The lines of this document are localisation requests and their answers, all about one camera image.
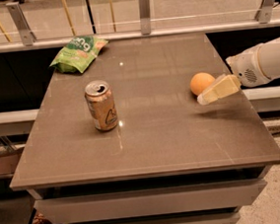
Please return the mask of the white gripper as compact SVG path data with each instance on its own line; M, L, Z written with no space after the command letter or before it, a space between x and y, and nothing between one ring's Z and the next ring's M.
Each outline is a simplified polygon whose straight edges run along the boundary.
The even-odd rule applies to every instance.
M268 78L260 67L258 52L261 44L246 49L238 55L230 56L226 59L231 75L221 75L209 87L197 97L197 103L200 105L209 105L215 101L222 100L237 93L241 85L252 88L270 83Z

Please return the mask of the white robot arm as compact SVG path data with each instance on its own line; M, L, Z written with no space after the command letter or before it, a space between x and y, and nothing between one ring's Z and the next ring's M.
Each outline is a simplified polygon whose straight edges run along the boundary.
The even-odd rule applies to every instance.
M261 42L226 59L231 75L222 74L197 97L200 105L209 105L237 93L241 86L262 86L280 78L280 37Z

